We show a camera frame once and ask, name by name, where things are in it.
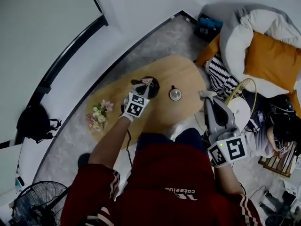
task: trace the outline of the pink flower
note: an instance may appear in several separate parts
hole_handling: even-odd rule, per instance
[[[114,104],[111,103],[110,101],[103,100],[101,102],[101,106],[102,106],[102,108],[106,109],[106,111],[112,111]]]

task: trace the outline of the black and white striped fabric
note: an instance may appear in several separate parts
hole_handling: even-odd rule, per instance
[[[239,82],[227,71],[219,53],[215,54],[205,66],[210,82],[218,98],[224,101],[231,95]]]

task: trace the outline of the floor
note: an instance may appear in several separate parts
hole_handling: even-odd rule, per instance
[[[193,34],[193,27],[194,25],[186,22],[183,16],[176,17],[131,51],[112,69],[94,91],[117,80],[126,73],[170,54],[180,54],[195,60],[198,53],[204,49],[207,43]],[[209,86],[205,73],[202,69],[199,69],[199,71]],[[87,129],[85,121],[85,106],[88,98],[72,116],[55,141],[41,166],[36,181],[52,180],[69,186],[77,174],[77,159],[82,153],[93,150],[96,142]],[[172,137],[175,138],[183,130],[191,127],[196,128],[201,134],[204,133],[206,126],[202,113],[189,117],[175,125]],[[132,145],[130,146],[132,159],[134,152],[135,145]],[[257,163],[258,159],[258,157],[248,157],[237,161],[233,165],[233,170],[246,189],[247,195],[249,197],[252,196],[251,199],[258,209],[262,221],[264,221],[266,215],[258,206],[258,203],[264,198],[264,188],[261,187],[266,186],[275,197],[280,198],[280,195],[284,192],[284,184],[274,173],[260,166]],[[130,163],[125,150],[120,151],[115,169],[121,174],[120,187],[122,188],[130,170]]]

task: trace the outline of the orange pillow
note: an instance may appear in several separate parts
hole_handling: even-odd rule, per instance
[[[265,79],[293,92],[300,67],[300,49],[254,32],[244,74]]]
[[[299,118],[301,118],[301,108],[298,100],[297,91],[294,90],[292,93],[286,94],[291,102],[293,103],[293,109],[296,111],[296,114]]]
[[[196,65],[204,66],[205,62],[209,59],[212,59],[218,51],[220,51],[220,34],[218,34],[198,55]]]

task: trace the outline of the wooden table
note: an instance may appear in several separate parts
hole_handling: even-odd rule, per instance
[[[96,141],[99,141],[118,120],[121,104],[132,87],[131,79],[140,80],[145,76],[155,77],[159,81],[160,90],[158,95],[150,100],[141,117],[135,118],[131,124],[129,128],[132,136],[131,144],[137,142],[142,132],[164,132],[202,108],[203,102],[199,99],[198,91],[206,89],[206,86],[197,67],[187,58],[178,55],[168,56],[125,75],[90,97],[86,113],[93,113],[94,105],[103,99],[114,103],[113,111],[108,113],[109,120],[103,133],[91,132]],[[169,98],[172,85],[182,92],[179,101],[175,102]],[[126,147],[127,141],[128,138],[125,138],[122,148]]]

